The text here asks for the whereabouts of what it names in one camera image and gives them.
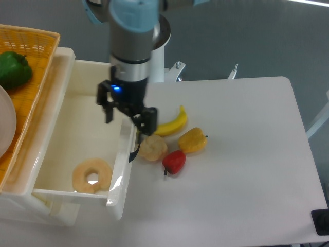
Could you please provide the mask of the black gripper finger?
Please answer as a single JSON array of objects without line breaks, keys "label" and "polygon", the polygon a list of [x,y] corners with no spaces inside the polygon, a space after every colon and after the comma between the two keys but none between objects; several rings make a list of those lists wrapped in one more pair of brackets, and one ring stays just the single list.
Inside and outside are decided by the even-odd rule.
[{"label": "black gripper finger", "polygon": [[97,105],[102,106],[105,113],[105,123],[108,124],[113,120],[113,103],[107,99],[108,93],[111,92],[111,82],[104,80],[97,86]]},{"label": "black gripper finger", "polygon": [[138,131],[150,136],[157,130],[157,108],[143,108],[141,113],[133,117],[133,123]]}]

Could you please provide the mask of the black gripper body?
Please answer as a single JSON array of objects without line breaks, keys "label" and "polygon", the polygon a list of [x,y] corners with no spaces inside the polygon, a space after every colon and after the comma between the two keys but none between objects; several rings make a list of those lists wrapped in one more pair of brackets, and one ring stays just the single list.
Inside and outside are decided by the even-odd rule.
[{"label": "black gripper body", "polygon": [[117,68],[111,66],[109,74],[111,76],[111,92],[107,99],[113,103],[113,109],[116,108],[126,115],[133,122],[133,117],[147,108],[144,106],[144,97],[147,89],[147,79],[136,82],[129,82],[116,77]]}]

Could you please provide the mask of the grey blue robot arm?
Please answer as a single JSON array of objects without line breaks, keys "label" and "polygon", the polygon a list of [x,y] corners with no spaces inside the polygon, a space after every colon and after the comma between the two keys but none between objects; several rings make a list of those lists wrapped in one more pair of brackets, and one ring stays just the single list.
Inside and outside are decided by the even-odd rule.
[{"label": "grey blue robot arm", "polygon": [[151,74],[151,52],[157,36],[160,12],[196,6],[201,1],[83,1],[93,23],[109,23],[109,79],[98,84],[97,104],[103,107],[106,123],[113,109],[128,116],[139,132],[151,135],[157,128],[157,109],[144,106]]}]

